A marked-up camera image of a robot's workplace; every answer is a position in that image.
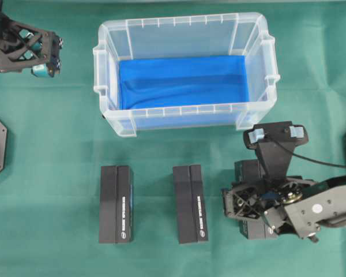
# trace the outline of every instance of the blue foam pad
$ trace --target blue foam pad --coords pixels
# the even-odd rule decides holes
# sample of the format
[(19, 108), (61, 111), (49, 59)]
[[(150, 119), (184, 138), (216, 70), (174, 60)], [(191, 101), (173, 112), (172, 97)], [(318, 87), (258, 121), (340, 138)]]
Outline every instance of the blue foam pad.
[(119, 70), (123, 110), (249, 101), (245, 56), (136, 59)]

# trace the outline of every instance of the robotic arm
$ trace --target robotic arm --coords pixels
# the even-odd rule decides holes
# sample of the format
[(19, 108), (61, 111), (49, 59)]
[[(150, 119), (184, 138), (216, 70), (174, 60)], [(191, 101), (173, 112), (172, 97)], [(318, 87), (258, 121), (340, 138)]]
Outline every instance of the robotic arm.
[(31, 68), (37, 77), (54, 77), (60, 72), (59, 51), (63, 40), (45, 31), (10, 19), (1, 12), (0, 1), (0, 73), (21, 72)]
[(235, 163), (237, 182), (222, 190), (225, 216), (240, 221), (243, 235), (296, 234), (317, 242), (321, 227), (346, 227), (346, 176), (320, 183), (287, 176), (294, 149), (309, 140), (302, 125), (258, 124), (243, 139), (257, 159)]
[[(60, 72), (59, 58), (63, 40), (45, 31), (10, 19), (1, 12), (0, 0), (0, 73), (21, 72), (31, 68), (37, 77), (54, 77)], [(0, 171), (4, 168), (7, 129), (0, 122)]]

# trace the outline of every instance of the transparent storage box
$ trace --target transparent storage box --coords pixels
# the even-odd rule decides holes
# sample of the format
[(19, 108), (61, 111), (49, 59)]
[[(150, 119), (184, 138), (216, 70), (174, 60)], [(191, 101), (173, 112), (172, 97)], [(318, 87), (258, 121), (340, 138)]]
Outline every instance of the transparent storage box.
[[(136, 131), (235, 124), (250, 129), (277, 100), (275, 39), (259, 13), (114, 20), (93, 49), (100, 111), (121, 137)], [(244, 55), (249, 102), (120, 110), (119, 62), (130, 59)]]

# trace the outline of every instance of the black rectangular block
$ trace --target black rectangular block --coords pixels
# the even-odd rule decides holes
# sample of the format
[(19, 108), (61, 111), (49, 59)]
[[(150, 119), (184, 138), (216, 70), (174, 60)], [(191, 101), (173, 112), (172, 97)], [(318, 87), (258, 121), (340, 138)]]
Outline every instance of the black rectangular block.
[(201, 166), (173, 167), (180, 244), (208, 240)]
[(99, 242), (132, 239), (133, 174), (129, 166), (103, 166), (100, 180)]

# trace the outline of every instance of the green tablecloth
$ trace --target green tablecloth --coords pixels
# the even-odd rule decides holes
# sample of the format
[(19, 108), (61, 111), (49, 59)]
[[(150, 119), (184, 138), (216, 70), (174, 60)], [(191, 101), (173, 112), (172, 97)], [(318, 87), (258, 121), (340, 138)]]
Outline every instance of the green tablecloth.
[[(285, 235), (247, 241), (223, 216), (220, 189), (234, 161), (254, 157), (233, 126), (139, 132), (120, 138), (93, 92), (92, 47), (106, 20), (260, 12), (276, 38), (278, 102), (263, 122), (292, 120), (309, 132), (296, 152), (346, 164), (346, 2), (287, 4), (75, 4), (6, 0), (13, 19), (65, 40), (54, 79), (0, 74), (0, 119), (8, 127), (0, 174), (0, 277), (346, 276), (346, 230), (312, 244)], [(209, 242), (178, 245), (172, 167), (199, 163)], [(100, 166), (135, 173), (134, 241), (100, 245)], [(290, 174), (323, 180), (346, 170), (294, 158)]]

